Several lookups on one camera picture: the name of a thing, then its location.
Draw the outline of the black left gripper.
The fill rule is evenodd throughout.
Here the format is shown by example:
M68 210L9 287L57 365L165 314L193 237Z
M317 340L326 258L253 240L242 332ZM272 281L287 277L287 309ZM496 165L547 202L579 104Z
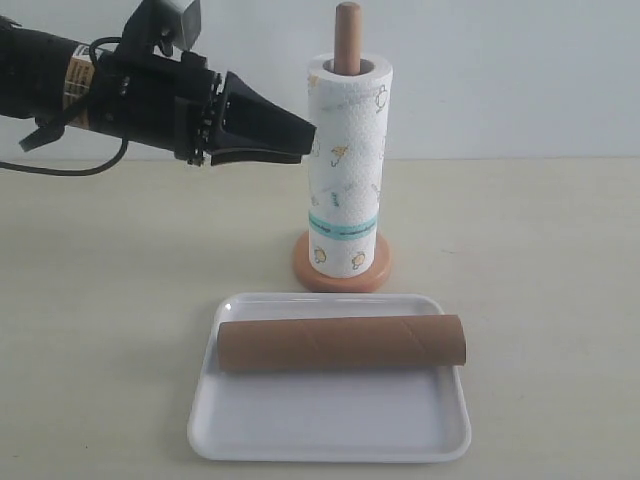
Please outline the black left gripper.
M107 94L89 108L89 126L201 165L221 84L221 75L198 54L185 52L176 61L104 53L91 86ZM217 100L217 150L207 151L212 166L297 165L304 153L273 150L312 148L313 124L267 100L235 73L227 73Z

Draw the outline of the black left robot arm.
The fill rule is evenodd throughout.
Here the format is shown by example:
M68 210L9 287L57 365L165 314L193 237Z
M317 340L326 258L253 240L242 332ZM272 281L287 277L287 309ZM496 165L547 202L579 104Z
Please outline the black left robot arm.
M90 44L1 21L1 114L32 119L24 151L61 139L67 128L117 138L106 170L132 143L171 152L189 165L298 164L316 128L262 97L233 72L217 73L173 39L150 3L121 35Z

